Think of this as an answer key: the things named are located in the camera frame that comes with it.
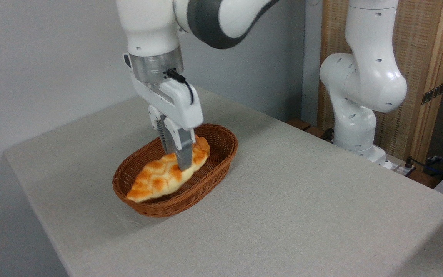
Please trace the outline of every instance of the brown wicker basket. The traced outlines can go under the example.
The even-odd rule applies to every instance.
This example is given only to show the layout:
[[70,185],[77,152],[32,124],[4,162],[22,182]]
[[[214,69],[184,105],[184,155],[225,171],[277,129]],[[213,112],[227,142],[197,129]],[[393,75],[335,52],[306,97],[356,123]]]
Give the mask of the brown wicker basket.
[[206,196],[228,173],[230,162],[237,152],[237,137],[228,129],[215,124],[203,124],[195,134],[204,137],[210,145],[210,156],[206,163],[176,192],[141,203],[128,200],[126,193],[143,167],[160,159],[165,152],[157,137],[141,149],[132,153],[117,168],[112,179],[116,195],[138,213],[151,217],[165,217],[189,209]]

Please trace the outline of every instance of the black cable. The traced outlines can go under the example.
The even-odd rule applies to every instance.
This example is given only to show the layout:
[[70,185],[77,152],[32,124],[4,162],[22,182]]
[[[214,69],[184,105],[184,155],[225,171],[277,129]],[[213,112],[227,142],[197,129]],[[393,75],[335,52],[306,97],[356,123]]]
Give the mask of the black cable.
[[188,86],[189,92],[191,93],[191,105],[192,105],[194,103],[194,93],[192,93],[192,89],[191,89],[188,81],[185,81],[184,84],[186,84],[186,86]]
[[182,76],[181,74],[178,74],[176,71],[176,69],[169,69],[167,71],[164,72],[165,75],[167,75],[168,77],[178,81],[179,83],[185,84],[186,86],[188,86],[189,92],[191,94],[191,105],[194,103],[194,93],[192,93],[192,88],[190,87],[188,81],[186,81],[186,78],[184,76]]
[[425,165],[424,163],[420,163],[419,161],[413,159],[412,157],[408,157],[408,160],[409,160],[409,161],[413,161],[413,162],[415,162],[416,164],[421,165],[421,166],[423,166],[424,168],[426,168],[426,169],[428,169],[428,170],[432,170],[433,172],[438,172],[438,173],[440,173],[440,174],[443,174],[443,171],[442,171],[442,170],[437,170],[437,169],[435,169],[435,168],[431,168],[431,167],[429,167],[428,165]]

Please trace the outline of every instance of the white wall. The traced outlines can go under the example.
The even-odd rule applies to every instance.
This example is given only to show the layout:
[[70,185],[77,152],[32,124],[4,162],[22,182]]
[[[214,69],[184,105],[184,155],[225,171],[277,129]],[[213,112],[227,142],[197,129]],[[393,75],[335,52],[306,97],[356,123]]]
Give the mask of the white wall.
[[[302,14],[303,0],[281,0],[230,50],[183,36],[188,80],[299,117]],[[0,0],[0,276],[65,275],[3,151],[135,95],[125,49],[113,0]]]

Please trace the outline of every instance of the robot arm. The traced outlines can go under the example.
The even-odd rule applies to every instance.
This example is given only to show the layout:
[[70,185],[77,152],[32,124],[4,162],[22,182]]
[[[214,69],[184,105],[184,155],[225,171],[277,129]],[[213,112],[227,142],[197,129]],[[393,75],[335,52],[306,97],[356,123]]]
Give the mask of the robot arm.
[[345,36],[353,55],[332,54],[320,69],[334,109],[334,144],[380,165],[385,152],[373,145],[373,110],[396,109],[407,90],[392,48],[397,5],[398,0],[350,0]]
[[117,0],[128,38],[125,62],[137,93],[149,102],[152,126],[181,170],[190,167],[193,129],[203,123],[195,88],[180,74],[179,26],[218,49],[241,42],[278,0]]
[[236,46],[278,0],[174,0],[179,26],[216,49]]

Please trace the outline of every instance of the golden crust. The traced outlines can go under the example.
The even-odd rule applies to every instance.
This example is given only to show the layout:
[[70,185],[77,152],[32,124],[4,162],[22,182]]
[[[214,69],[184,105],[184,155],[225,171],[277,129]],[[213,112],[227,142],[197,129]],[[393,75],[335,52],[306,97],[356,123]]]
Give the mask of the golden crust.
[[207,140],[196,136],[196,142],[192,144],[190,168],[181,171],[175,153],[149,162],[136,177],[131,190],[126,195],[127,199],[139,203],[173,193],[206,163],[209,155],[210,146]]

